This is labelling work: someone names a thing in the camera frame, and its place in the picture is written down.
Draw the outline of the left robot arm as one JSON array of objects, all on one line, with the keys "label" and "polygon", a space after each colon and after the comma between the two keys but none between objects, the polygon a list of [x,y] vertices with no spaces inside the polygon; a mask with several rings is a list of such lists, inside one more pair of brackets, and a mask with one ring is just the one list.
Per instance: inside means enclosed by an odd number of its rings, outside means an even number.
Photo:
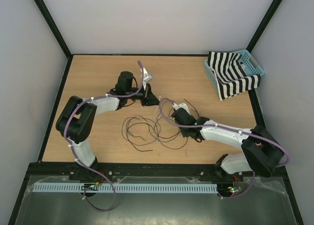
[{"label": "left robot arm", "polygon": [[152,80],[152,75],[144,70],[141,86],[133,87],[132,82],[136,81],[133,73],[123,71],[115,87],[104,96],[90,99],[72,96],[68,100],[56,122],[56,130],[68,141],[75,162],[81,166],[80,173],[86,179],[94,179],[98,174],[97,158],[88,140],[95,116],[126,107],[128,100],[139,100],[142,106],[159,105],[149,84]]}]

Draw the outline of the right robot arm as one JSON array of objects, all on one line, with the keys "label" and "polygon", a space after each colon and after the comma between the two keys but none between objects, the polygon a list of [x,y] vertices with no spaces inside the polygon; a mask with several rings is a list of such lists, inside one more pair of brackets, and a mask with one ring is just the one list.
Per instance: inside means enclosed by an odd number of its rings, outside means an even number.
[{"label": "right robot arm", "polygon": [[259,176],[270,177],[283,164],[284,150],[263,126],[243,129],[219,124],[207,117],[195,119],[187,107],[174,107],[171,117],[185,138],[197,142],[217,141],[241,151],[219,158],[214,169],[219,180],[226,180],[231,174],[240,171],[252,171]]}]

